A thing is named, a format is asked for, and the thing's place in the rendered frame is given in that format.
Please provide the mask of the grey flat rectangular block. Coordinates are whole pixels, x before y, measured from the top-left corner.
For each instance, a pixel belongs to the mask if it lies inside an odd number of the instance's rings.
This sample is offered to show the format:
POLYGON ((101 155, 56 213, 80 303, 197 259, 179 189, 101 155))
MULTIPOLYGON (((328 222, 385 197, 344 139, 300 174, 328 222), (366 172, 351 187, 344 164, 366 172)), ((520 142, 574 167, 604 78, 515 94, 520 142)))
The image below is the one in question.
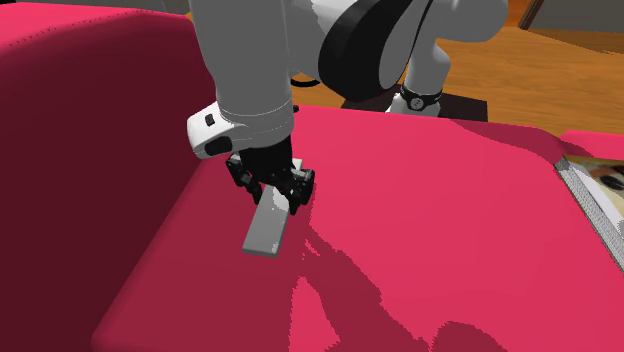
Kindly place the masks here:
POLYGON ((243 242, 243 252, 276 258, 289 215, 287 198, 274 186, 266 185, 243 242))

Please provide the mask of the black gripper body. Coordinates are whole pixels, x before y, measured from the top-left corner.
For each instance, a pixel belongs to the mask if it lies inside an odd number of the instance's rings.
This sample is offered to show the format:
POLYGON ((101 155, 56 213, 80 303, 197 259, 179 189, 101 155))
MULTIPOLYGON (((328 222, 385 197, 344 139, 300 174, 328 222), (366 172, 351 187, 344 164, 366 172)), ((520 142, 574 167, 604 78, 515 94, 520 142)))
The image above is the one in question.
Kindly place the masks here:
POLYGON ((242 165, 259 182, 276 186, 292 179, 292 143, 288 136, 281 142, 239 152, 242 165))

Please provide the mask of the red sofa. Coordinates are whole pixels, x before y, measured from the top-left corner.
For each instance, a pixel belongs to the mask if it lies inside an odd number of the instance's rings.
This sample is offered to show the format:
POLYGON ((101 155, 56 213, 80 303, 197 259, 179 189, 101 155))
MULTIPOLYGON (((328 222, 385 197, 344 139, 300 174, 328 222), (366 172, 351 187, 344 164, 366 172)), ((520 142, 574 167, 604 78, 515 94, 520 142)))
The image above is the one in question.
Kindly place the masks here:
POLYGON ((624 352, 624 273, 555 170, 624 136, 302 106, 277 258, 189 115, 184 16, 0 5, 0 352, 624 352))

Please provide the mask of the dark robot stand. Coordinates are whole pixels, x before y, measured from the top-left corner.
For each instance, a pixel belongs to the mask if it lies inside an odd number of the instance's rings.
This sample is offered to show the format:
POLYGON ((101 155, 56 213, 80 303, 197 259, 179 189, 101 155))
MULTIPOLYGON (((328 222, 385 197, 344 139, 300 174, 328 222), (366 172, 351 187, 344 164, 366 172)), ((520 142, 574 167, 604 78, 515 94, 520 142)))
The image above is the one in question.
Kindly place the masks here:
MULTIPOLYGON (((391 104, 395 92, 386 92, 381 96, 362 101, 345 101, 343 109, 384 112, 391 104)), ((484 100, 443 93, 440 99, 441 110, 439 117, 488 121, 488 105, 484 100)))

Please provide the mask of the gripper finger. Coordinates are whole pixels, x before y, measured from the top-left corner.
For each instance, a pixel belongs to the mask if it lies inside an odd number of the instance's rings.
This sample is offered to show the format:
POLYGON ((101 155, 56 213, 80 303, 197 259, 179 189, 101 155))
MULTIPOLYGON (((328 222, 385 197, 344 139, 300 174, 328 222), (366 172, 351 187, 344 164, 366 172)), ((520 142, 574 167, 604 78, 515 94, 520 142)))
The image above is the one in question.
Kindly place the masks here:
POLYGON ((238 153, 232 153, 225 164, 235 185, 245 188, 246 191, 252 195, 254 203, 258 205, 263 193, 262 186, 245 168, 240 155, 238 153))
POLYGON ((285 169, 277 176, 277 189, 286 197, 289 212, 295 215, 301 205, 307 205, 313 191, 315 171, 285 169))

